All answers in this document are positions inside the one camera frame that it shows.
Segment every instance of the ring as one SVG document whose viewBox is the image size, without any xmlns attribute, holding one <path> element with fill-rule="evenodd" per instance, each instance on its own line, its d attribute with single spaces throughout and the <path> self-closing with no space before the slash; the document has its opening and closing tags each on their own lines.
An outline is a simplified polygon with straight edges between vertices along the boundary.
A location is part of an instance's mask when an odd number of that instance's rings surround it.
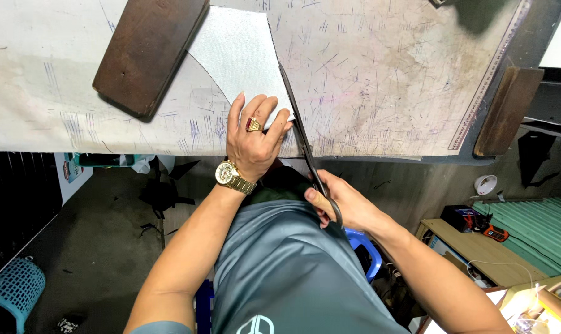
<svg viewBox="0 0 561 334">
<path fill-rule="evenodd" d="M 262 129 L 264 129 L 264 127 L 260 124 L 260 122 L 258 122 L 257 119 L 255 119 L 255 117 L 250 117 L 247 120 L 247 124 L 245 125 L 245 129 L 249 132 L 254 132 L 254 131 L 262 131 Z"/>
</svg>

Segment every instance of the watch face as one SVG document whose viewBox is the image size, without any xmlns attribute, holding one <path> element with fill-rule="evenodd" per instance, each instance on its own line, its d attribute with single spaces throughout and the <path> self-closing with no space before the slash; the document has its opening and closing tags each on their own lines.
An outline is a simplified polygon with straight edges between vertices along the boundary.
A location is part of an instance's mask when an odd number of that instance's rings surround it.
<svg viewBox="0 0 561 334">
<path fill-rule="evenodd" d="M 228 162 L 221 163 L 216 169 L 214 174 L 217 182 L 220 184 L 227 184 L 233 178 L 233 166 Z"/>
</svg>

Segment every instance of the scissors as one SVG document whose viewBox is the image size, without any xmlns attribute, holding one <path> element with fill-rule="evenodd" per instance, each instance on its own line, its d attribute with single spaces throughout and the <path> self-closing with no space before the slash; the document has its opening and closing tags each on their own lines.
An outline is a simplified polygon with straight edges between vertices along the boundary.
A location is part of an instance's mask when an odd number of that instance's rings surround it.
<svg viewBox="0 0 561 334">
<path fill-rule="evenodd" d="M 291 100 L 291 106 L 293 107 L 293 112 L 295 113 L 294 129 L 295 133 L 297 133 L 297 145 L 299 146 L 299 150 L 303 153 L 307 167 L 309 167 L 309 171 L 313 176 L 314 189 L 322 193 L 322 195 L 324 195 L 324 197 L 330 202 L 332 209 L 334 209 L 334 215 L 336 216 L 335 223 L 338 224 L 338 227 L 342 228 L 342 214 L 340 213 L 338 204 L 330 198 L 327 186 L 321 181 L 320 176 L 317 174 L 317 169 L 315 169 L 314 156 L 311 154 L 311 146 L 309 146 L 309 141 L 307 141 L 305 127 L 303 126 L 301 115 L 299 114 L 299 108 L 297 108 L 297 102 L 295 101 L 295 96 L 293 95 L 291 83 L 289 82 L 289 78 L 286 76 L 286 72 L 284 72 L 284 68 L 280 62 L 278 62 L 278 68 L 280 69 L 280 74 L 282 75 L 286 92 L 289 95 L 289 100 Z"/>
</svg>

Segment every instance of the hand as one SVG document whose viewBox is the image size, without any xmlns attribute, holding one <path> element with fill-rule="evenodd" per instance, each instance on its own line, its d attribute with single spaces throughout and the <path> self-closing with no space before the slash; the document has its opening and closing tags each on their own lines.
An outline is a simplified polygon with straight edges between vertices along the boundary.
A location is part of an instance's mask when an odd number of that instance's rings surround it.
<svg viewBox="0 0 561 334">
<path fill-rule="evenodd" d="M 264 125 L 272 110 L 276 108 L 278 99 L 276 96 L 257 95 L 245 108 L 243 108 L 244 103 L 245 95 L 241 92 L 233 101 L 229 111 L 227 156 L 235 163 L 241 177 L 254 183 L 268 171 L 278 156 L 284 135 L 293 123 L 287 122 L 291 112 L 284 108 L 278 112 L 266 134 L 261 131 L 248 132 L 245 129 L 248 118 L 255 117 Z"/>
<path fill-rule="evenodd" d="M 330 197 L 338 204 L 345 227 L 369 232 L 374 227 L 397 225 L 391 217 L 377 209 L 372 202 L 345 180 L 323 169 L 319 169 L 317 172 L 321 181 L 328 186 Z M 305 191 L 305 198 L 315 207 L 315 211 L 320 216 L 321 228 L 328 226 L 330 219 L 336 219 L 330 202 L 319 191 L 308 188 Z"/>
</svg>

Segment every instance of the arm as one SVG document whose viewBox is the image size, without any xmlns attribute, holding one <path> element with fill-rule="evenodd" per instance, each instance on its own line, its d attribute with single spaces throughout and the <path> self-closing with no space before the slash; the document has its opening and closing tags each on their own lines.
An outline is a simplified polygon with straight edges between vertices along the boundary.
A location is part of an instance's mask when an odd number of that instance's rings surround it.
<svg viewBox="0 0 561 334">
<path fill-rule="evenodd" d="M 283 109 L 264 135 L 260 131 L 248 133 L 245 130 L 247 118 L 256 117 L 264 124 L 277 102 L 274 96 L 258 95 L 241 112 L 245 96 L 240 93 L 229 111 L 227 155 L 249 182 L 257 181 L 266 173 L 292 123 L 287 122 L 289 111 Z M 244 198 L 244 193 L 214 186 L 150 270 L 124 333 L 161 320 L 179 322 L 194 329 L 194 295 L 213 267 Z"/>
<path fill-rule="evenodd" d="M 416 299 L 443 330 L 513 333 L 486 294 L 453 264 L 377 209 L 346 181 L 327 171 L 318 173 L 338 204 L 344 225 L 370 234 L 387 251 Z M 329 219 L 334 218 L 330 203 L 313 188 L 307 189 L 305 197 L 316 207 L 321 227 L 326 227 Z"/>
</svg>

